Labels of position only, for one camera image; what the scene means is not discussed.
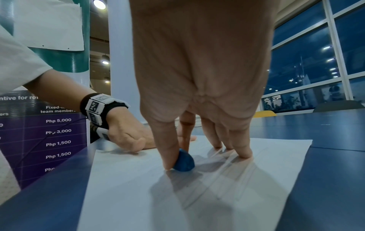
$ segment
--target white sleeve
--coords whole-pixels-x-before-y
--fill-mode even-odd
[[[51,66],[0,25],[0,95],[29,83],[50,69]]]

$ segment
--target blue clay piece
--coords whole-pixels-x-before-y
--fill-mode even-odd
[[[187,151],[180,149],[178,160],[175,163],[173,169],[179,172],[188,172],[195,168],[194,159]]]

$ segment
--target blue table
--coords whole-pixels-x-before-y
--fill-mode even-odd
[[[365,230],[365,109],[256,118],[250,133],[313,139],[276,230]],[[114,148],[98,140],[5,202],[0,230],[76,230],[95,150]]]

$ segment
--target skin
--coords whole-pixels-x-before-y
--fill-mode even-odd
[[[24,87],[43,101],[77,112],[80,112],[81,100],[88,94],[95,93],[55,70],[46,71]],[[151,129],[140,123],[127,108],[113,108],[106,115],[106,121],[110,140],[121,148],[138,152],[156,147]],[[196,140],[196,136],[189,137],[190,140]]]
[[[189,149],[195,115],[213,147],[252,156],[249,124],[267,82],[278,0],[133,0],[141,113],[165,169]],[[179,117],[176,131],[174,120]]]

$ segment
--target window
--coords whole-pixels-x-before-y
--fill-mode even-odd
[[[346,100],[341,82],[262,99],[264,110],[275,113],[315,109],[318,104]]]
[[[365,7],[336,19],[349,75],[365,71]]]
[[[330,0],[332,13],[335,14],[360,0]]]
[[[295,18],[276,28],[273,44],[278,44],[308,27],[315,25],[325,18],[326,16],[322,2],[319,2]]]
[[[354,100],[365,104],[365,77],[351,79],[350,86]]]
[[[272,52],[264,94],[340,77],[328,27],[322,27]]]

